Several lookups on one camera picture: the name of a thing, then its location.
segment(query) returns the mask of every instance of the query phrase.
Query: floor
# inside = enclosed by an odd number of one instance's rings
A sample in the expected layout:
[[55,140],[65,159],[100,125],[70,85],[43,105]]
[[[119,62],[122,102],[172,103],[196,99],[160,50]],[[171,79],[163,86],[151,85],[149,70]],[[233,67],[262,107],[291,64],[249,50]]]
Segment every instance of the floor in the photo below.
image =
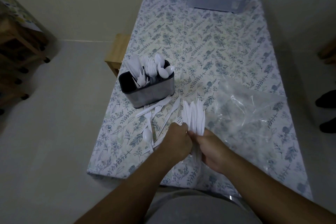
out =
[[[103,62],[110,46],[59,41],[46,50],[54,56],[49,64],[21,75],[31,97],[0,117],[2,223],[73,223],[118,184],[86,174],[116,80]],[[320,121],[312,103],[318,92],[307,89],[317,82],[301,80],[313,80],[312,75],[307,64],[284,62],[292,57],[277,54],[280,71],[286,64],[291,71],[282,77],[313,197],[336,213],[336,136],[315,125]]]

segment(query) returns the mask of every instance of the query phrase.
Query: table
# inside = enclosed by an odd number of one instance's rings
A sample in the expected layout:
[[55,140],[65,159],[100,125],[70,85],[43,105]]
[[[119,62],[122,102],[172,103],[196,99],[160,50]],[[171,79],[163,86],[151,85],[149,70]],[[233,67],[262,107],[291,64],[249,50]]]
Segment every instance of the table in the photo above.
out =
[[[185,100],[203,99],[206,107],[215,103],[216,85],[223,74],[250,89],[285,95],[260,0],[247,0],[244,13],[237,15],[191,9],[186,1],[143,0],[125,58],[160,52],[176,67],[175,92],[180,90]],[[126,72],[124,65],[120,72]],[[154,118],[156,132],[173,102]],[[312,199],[288,104],[273,109],[268,125],[276,158],[268,160],[267,173]],[[147,146],[140,134],[146,121],[136,118],[137,112],[117,81],[88,174],[126,178],[149,156],[143,154]],[[161,184],[238,195],[223,175],[185,163],[172,168]]]

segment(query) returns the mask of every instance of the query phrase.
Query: forearm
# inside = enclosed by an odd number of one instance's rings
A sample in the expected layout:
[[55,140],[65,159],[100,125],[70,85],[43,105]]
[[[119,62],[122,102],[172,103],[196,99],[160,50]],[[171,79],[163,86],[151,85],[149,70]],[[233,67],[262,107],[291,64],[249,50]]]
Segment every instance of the forearm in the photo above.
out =
[[138,223],[174,162],[160,149],[76,223]]
[[336,223],[335,215],[280,184],[229,148],[223,148],[222,174],[268,223]]

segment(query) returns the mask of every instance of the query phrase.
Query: black shoe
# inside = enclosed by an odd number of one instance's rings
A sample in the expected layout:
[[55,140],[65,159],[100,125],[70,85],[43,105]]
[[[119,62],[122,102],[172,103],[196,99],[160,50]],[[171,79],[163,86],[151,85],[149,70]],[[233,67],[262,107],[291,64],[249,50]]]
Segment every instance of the black shoe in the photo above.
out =
[[315,101],[317,107],[336,108],[336,90],[332,90],[323,94]]
[[333,118],[328,122],[322,123],[320,125],[320,130],[323,133],[330,133],[330,134],[336,133],[336,118]]

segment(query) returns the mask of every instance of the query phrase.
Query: person's right hand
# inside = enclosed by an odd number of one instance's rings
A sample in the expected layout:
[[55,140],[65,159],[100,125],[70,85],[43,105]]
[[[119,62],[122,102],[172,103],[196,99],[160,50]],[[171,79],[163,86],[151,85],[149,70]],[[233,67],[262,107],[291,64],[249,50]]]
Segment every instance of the person's right hand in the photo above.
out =
[[203,136],[188,131],[192,141],[197,142],[202,151],[202,161],[217,173],[222,173],[225,152],[228,147],[210,130],[204,130]]

